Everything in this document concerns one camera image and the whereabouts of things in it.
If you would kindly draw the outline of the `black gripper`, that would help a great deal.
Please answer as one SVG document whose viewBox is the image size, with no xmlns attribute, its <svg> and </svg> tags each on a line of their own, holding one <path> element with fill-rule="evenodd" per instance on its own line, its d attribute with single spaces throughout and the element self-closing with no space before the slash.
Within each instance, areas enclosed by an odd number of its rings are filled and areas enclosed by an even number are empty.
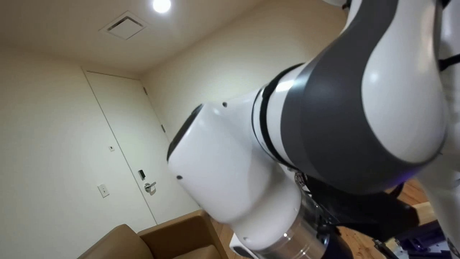
<svg viewBox="0 0 460 259">
<path fill-rule="evenodd" d="M 307 197 L 319 207 L 319 238 L 328 238 L 320 259 L 353 259 L 349 245 L 341 238 L 339 226 L 371 238 L 385 259 L 397 259 L 385 242 L 420 225 L 417 210 L 394 193 L 356 196 L 305 176 L 300 176 L 300 186 L 306 187 Z"/>
</svg>

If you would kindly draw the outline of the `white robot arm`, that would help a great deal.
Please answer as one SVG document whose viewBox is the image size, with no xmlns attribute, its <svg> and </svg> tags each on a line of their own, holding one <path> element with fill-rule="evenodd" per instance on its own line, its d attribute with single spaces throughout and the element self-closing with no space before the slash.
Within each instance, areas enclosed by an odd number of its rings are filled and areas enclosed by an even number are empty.
<svg viewBox="0 0 460 259">
<path fill-rule="evenodd" d="M 266 87 L 197 107 L 167 166 L 257 259 L 349 259 L 346 226 L 385 242 L 418 225 L 418 179 L 458 253 L 460 0 L 326 0 L 339 36 Z"/>
</svg>

